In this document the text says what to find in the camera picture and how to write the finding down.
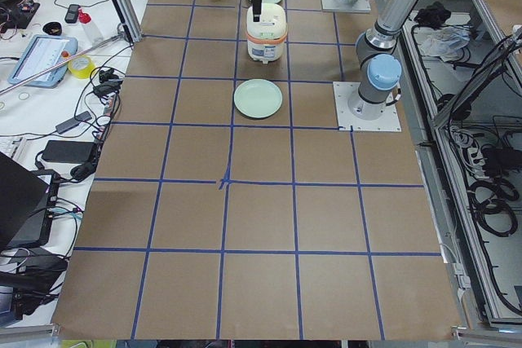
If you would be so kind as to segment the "green plate far from lemon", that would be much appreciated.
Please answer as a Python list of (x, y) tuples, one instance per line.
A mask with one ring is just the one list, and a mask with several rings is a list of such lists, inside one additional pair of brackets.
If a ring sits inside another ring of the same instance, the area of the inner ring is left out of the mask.
[(262, 119), (275, 114), (281, 107), (283, 96), (280, 88), (265, 79), (250, 79), (235, 90), (233, 103), (244, 116)]

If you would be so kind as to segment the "red cap spray bottle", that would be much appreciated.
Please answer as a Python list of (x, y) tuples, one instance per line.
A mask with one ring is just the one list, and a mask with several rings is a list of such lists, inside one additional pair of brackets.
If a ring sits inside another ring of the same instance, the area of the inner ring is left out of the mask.
[(78, 20), (83, 28), (83, 31), (89, 41), (96, 45), (104, 40), (98, 26), (92, 20), (91, 16), (84, 12), (83, 9), (78, 9)]

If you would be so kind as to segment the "black cloth bundle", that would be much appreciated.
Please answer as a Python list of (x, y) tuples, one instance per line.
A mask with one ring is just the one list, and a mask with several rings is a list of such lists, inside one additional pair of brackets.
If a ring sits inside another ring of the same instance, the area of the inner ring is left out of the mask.
[(414, 21), (419, 27), (441, 29), (450, 18), (451, 11), (446, 9), (441, 2), (433, 2), (431, 5), (418, 11)]

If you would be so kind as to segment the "black handheld device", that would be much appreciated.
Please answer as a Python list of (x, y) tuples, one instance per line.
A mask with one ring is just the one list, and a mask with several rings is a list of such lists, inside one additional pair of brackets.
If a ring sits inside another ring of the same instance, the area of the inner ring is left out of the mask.
[(75, 24), (78, 21), (80, 6), (78, 4), (70, 4), (64, 17), (67, 24)]

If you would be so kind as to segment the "yellow tape roll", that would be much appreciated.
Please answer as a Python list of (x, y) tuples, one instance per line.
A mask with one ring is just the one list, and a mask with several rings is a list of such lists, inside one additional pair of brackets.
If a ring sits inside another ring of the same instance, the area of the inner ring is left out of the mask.
[(95, 64), (89, 56), (81, 55), (68, 62), (68, 70), (77, 79), (88, 79), (95, 70)]

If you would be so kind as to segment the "crumpled white cloth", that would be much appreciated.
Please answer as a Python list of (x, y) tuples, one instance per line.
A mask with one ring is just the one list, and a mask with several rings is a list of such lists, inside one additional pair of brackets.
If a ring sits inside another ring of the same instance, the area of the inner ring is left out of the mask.
[(467, 30), (457, 27), (446, 27), (429, 33), (420, 44), (421, 55), (439, 57), (443, 61), (456, 60), (463, 54), (463, 49), (470, 41)]

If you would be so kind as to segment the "black small bowl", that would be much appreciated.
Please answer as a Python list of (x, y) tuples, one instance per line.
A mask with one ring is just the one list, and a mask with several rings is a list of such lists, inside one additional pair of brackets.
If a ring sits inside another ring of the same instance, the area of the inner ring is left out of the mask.
[(44, 24), (42, 31), (51, 36), (60, 36), (63, 32), (62, 24), (57, 21), (48, 22)]

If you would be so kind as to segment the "black usb hub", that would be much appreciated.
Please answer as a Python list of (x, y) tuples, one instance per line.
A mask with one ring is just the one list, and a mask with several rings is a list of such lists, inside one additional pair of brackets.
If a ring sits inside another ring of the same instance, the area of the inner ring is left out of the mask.
[(55, 126), (55, 132), (57, 134), (64, 134), (73, 128), (79, 126), (83, 122), (89, 121), (92, 119), (91, 113), (89, 111), (81, 112), (76, 114), (75, 116), (69, 118), (66, 121), (61, 122), (60, 124)]

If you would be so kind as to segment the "blue teach pendant near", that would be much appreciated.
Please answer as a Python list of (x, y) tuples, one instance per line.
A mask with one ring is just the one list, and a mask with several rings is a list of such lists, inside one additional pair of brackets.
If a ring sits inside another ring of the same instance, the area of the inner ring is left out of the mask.
[[(64, 61), (62, 53), (69, 55), (77, 53), (78, 42), (74, 37), (36, 35), (34, 36), (20, 60), (13, 68), (9, 78), (10, 84), (16, 84), (34, 74), (55, 66)], [(64, 77), (66, 66), (56, 68), (28, 83), (28, 86), (39, 88), (54, 88)]]

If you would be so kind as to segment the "black power brick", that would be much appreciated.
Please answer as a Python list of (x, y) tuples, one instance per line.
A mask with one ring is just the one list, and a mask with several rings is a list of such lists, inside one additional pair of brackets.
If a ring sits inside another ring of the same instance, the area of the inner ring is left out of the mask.
[(93, 142), (49, 140), (42, 159), (46, 162), (81, 164), (90, 160), (94, 148)]

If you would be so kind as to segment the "black laptop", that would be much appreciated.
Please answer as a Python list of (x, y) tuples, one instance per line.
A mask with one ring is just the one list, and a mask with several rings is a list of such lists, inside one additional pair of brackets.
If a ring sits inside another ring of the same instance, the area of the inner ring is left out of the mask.
[(1, 155), (1, 249), (45, 245), (59, 184), (54, 170), (29, 171)]

